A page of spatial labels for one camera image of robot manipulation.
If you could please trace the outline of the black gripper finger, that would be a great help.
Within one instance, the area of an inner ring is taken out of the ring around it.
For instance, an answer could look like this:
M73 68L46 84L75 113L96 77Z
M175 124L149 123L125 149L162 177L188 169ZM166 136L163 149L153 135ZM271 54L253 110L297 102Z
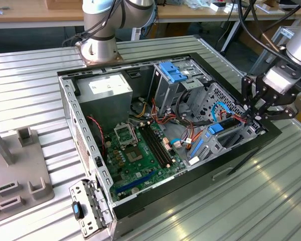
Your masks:
M243 98L243 108L245 112L242 117L245 119L254 119L256 116L255 105L261 98L261 95L253 94L252 88L255 79L253 77L244 76L241 80L241 94Z
M286 106L282 109L278 109L277 106L269 106L268 108L253 107L250 112L250 121L291 119L295 118L297 114L298 110L292 106Z

